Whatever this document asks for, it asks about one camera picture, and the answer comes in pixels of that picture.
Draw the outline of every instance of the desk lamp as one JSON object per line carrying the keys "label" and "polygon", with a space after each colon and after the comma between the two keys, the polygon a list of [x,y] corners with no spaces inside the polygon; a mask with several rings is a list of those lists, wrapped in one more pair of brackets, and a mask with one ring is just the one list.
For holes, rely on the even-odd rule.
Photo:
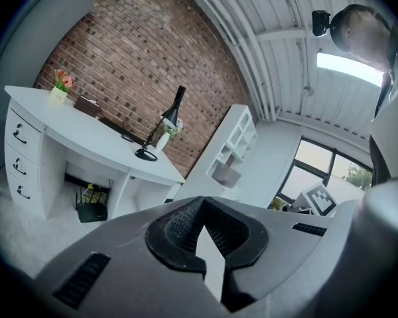
{"label": "desk lamp", "polygon": [[178,87],[174,103],[172,103],[171,107],[162,114],[162,118],[160,119],[159,123],[156,125],[155,129],[153,129],[153,131],[147,137],[146,142],[142,145],[142,147],[140,147],[136,151],[135,153],[136,157],[143,160],[148,160],[150,162],[156,162],[158,160],[158,157],[156,157],[153,153],[149,152],[147,150],[147,147],[152,143],[153,136],[155,135],[157,129],[159,128],[159,125],[161,125],[162,122],[165,125],[171,127],[172,129],[175,129],[177,127],[178,108],[180,107],[181,100],[183,98],[185,91],[186,88],[184,86]]}

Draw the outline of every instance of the white desk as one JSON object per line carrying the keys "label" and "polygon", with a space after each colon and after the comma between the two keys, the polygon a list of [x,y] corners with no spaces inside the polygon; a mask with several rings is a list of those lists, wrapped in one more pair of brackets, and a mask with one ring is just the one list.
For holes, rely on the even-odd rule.
{"label": "white desk", "polygon": [[53,105],[42,89],[6,86],[5,91],[12,98],[5,131],[7,179],[13,201],[26,210],[47,218],[65,172],[103,186],[111,182],[109,219],[160,205],[184,183],[163,152],[156,162],[138,159],[138,144],[74,109],[69,100]]}

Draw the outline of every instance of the desk drawer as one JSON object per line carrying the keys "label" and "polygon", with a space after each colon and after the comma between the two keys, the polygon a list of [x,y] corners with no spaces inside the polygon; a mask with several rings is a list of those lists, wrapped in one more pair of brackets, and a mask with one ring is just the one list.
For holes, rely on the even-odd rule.
{"label": "desk drawer", "polygon": [[7,170],[7,182],[9,183],[13,202],[26,211],[46,218],[39,192],[20,182],[9,170]]}
{"label": "desk drawer", "polygon": [[6,169],[25,185],[38,191],[38,168],[10,145],[5,145]]}
{"label": "desk drawer", "polygon": [[38,165],[41,133],[12,109],[7,111],[5,141],[19,154]]}

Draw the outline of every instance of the ceiling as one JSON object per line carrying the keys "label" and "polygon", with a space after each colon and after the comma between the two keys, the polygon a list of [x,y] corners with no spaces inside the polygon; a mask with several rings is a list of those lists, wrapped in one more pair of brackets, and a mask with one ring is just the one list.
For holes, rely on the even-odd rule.
{"label": "ceiling", "polygon": [[[282,119],[331,134],[368,152],[369,125],[380,88],[316,66],[318,51],[339,51],[330,35],[312,34],[311,12],[333,16],[351,3],[375,7],[379,0],[195,0],[231,48],[263,120]],[[312,95],[304,92],[309,86]]]}

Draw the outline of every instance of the lamp base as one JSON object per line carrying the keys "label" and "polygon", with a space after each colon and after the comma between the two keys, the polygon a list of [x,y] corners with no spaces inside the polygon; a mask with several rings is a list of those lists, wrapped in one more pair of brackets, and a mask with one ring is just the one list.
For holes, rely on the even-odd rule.
{"label": "lamp base", "polygon": [[156,162],[158,160],[158,157],[149,152],[147,148],[139,148],[137,151],[135,151],[135,156],[149,162]]}

